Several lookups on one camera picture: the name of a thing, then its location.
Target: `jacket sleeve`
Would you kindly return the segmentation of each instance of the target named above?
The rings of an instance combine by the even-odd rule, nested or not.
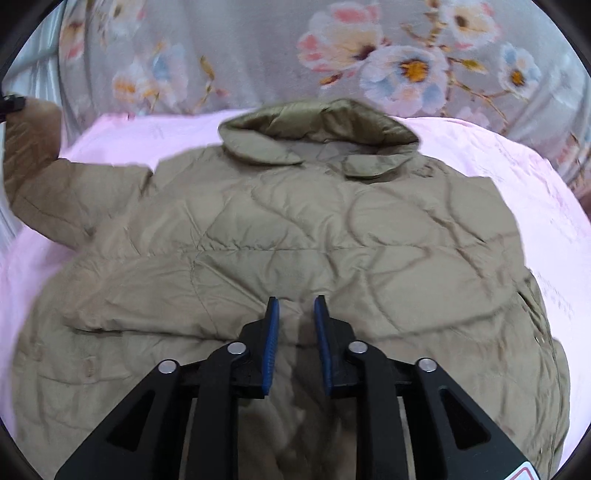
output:
[[[61,110],[27,99],[8,115],[4,186],[14,214],[50,240],[78,248],[98,225],[137,201],[150,182],[146,167],[72,163],[58,158]]]

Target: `pink flower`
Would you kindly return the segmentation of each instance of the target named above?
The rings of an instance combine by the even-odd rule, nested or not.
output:
[[[356,2],[332,4],[328,12],[316,12],[297,44],[300,62],[315,72],[357,71],[384,42],[380,16],[378,4]]]
[[[60,31],[60,60],[71,62],[84,53],[86,10],[84,2],[76,4]]]

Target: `flower print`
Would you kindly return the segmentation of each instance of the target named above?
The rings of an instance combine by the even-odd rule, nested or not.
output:
[[[126,103],[153,109],[156,102],[174,108],[187,98],[189,77],[181,45],[160,42],[144,58],[136,58],[113,77],[113,96]]]
[[[390,115],[436,113],[446,103],[448,68],[438,48],[383,47],[369,56],[360,86],[368,99]]]
[[[315,72],[356,72],[386,40],[378,24],[379,5],[332,4],[316,12],[297,48],[302,65]]]
[[[480,0],[449,0],[441,8],[441,18],[449,25],[459,50],[479,48],[501,36],[491,6]]]
[[[157,85],[150,81],[144,65],[138,59],[115,74],[112,88],[113,96],[126,103],[141,103],[158,93]]]
[[[62,23],[59,48],[60,60],[62,62],[67,63],[78,60],[84,53],[85,15],[85,3],[78,2],[70,12],[67,21]]]
[[[189,76],[182,45],[169,47],[166,43],[159,43],[148,59],[148,65],[158,85],[160,101],[172,107],[187,98]]]
[[[558,103],[577,110],[583,100],[588,78],[587,71],[573,52],[557,59],[548,77],[548,88]]]
[[[491,124],[488,117],[482,113],[482,111],[477,108],[474,111],[468,106],[462,108],[456,115],[456,118],[460,120],[465,120],[466,122],[470,122],[471,124],[478,125],[482,128],[488,128]]]
[[[107,16],[109,31],[115,38],[133,35],[145,18],[145,0],[115,0]]]
[[[542,73],[531,54],[506,43],[501,48],[499,83],[518,98],[529,100],[540,84]]]

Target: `blue gripper pad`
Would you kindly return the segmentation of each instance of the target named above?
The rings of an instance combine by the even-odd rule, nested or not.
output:
[[[316,335],[318,338],[318,350],[322,363],[322,378],[324,389],[330,395],[333,388],[332,359],[330,357],[329,341],[326,336],[326,322],[330,321],[328,309],[324,297],[318,297],[314,301],[314,323],[316,324]]]
[[[267,341],[265,342],[265,350],[262,356],[261,372],[262,391],[265,395],[268,395],[273,382],[277,339],[279,337],[279,300],[274,297],[269,299],[265,317],[269,321],[269,328],[267,330]]]

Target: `jacket collar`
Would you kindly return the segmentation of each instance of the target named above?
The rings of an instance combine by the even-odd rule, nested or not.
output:
[[[350,99],[300,101],[262,108],[222,123],[225,149],[246,163],[288,166],[304,162],[278,140],[346,141],[376,148],[343,160],[348,177],[375,178],[418,154],[419,139],[400,122]]]

